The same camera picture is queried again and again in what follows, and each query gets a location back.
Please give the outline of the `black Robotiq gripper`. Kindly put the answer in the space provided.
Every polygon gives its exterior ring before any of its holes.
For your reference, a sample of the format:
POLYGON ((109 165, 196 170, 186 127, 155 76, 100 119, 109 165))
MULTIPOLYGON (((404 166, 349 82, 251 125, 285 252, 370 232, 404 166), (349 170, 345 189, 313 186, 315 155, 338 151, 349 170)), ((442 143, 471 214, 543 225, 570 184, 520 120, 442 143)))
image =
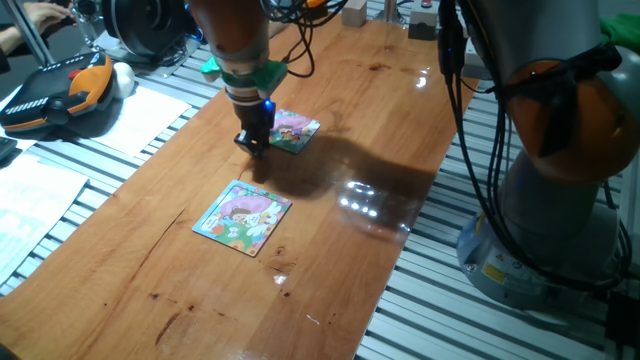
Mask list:
POLYGON ((241 132, 235 136, 234 143, 255 159, 265 159, 270 149, 276 104, 264 99, 253 105, 235 104, 234 111, 241 121, 241 132))

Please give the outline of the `bystander bare hand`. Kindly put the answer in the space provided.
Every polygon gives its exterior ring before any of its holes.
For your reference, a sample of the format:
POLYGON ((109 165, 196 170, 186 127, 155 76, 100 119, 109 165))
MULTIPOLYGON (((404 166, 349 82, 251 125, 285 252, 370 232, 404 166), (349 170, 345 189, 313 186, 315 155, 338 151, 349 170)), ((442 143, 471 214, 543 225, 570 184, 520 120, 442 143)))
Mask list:
POLYGON ((75 22, 70 9, 56 3, 25 2, 23 6, 40 35, 50 27, 69 25, 75 22))

